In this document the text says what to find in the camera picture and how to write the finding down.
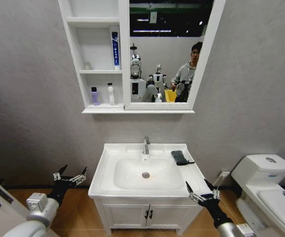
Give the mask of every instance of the black cloth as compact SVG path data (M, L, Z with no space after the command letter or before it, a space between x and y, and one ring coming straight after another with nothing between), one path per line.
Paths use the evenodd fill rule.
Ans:
M186 164L193 164L195 162L190 162L185 159L182 151L171 151L174 160L176 161L177 165L186 165Z

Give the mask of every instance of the ceiling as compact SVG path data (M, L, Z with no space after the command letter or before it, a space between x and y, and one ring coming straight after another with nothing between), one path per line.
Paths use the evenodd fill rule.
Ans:
M200 37L213 0L130 0L130 36ZM150 13L157 12L156 22Z

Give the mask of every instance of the label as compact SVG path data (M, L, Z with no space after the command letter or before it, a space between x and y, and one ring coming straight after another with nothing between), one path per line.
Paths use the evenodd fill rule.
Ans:
M112 45L113 45L114 65L119 66L117 32L112 32Z

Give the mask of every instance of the white sink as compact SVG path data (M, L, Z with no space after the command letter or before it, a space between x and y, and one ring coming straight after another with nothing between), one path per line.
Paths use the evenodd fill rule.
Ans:
M176 190L182 188L185 181L173 159L148 157L147 160L119 160L114 183L126 190Z
M171 151L194 161L186 144L105 144L89 189L95 197L188 197L185 181L197 194L210 192L197 165L177 166Z

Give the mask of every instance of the faucet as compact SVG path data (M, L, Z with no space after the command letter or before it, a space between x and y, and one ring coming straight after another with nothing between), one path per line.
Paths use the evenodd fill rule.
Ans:
M142 148L142 153L144 155L148 155L149 154L148 144L150 144L149 137L144 137L143 138L143 148Z

